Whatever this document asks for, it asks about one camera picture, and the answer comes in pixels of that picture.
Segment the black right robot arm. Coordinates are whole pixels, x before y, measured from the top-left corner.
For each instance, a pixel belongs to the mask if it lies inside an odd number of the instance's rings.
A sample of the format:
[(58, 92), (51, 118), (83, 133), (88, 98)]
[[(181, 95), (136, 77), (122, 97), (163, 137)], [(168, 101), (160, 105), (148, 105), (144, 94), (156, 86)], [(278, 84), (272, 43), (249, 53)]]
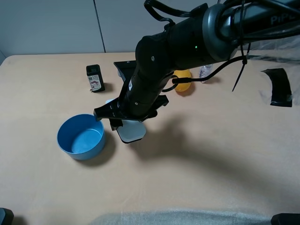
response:
[(209, 7), (202, 4), (186, 12), (156, 0), (144, 3), (164, 31), (144, 36), (135, 49), (136, 67), (120, 95), (94, 110), (97, 121), (145, 121), (168, 104), (165, 86), (174, 71), (208, 64), (222, 67), (245, 61), (235, 51), (245, 44), (296, 36), (300, 33), (300, 3), (297, 0), (227, 0)]

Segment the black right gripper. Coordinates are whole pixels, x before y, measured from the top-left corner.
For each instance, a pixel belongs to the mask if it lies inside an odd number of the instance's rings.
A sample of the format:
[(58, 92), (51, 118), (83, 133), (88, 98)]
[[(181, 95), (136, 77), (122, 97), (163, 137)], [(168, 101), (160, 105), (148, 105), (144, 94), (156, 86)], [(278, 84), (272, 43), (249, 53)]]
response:
[(122, 120), (143, 121), (156, 110), (155, 101), (173, 75), (173, 70), (163, 72), (135, 70), (123, 83), (117, 103), (107, 103), (94, 109), (96, 121), (109, 119), (111, 130), (123, 126)]

